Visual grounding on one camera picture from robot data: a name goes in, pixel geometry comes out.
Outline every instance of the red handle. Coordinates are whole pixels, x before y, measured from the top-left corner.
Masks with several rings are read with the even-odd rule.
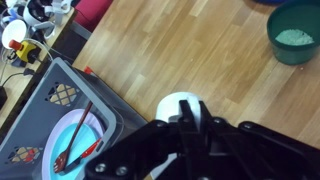
[[[81,157],[85,158],[89,156],[93,152],[93,150],[96,148],[100,140],[101,138],[99,138],[95,143],[93,143],[84,153],[81,154]]]

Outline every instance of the wooden floor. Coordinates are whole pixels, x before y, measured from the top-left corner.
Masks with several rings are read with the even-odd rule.
[[[146,119],[162,98],[190,91],[213,115],[251,120],[320,148],[320,56],[273,56],[253,0],[115,0],[74,66],[89,65]]]

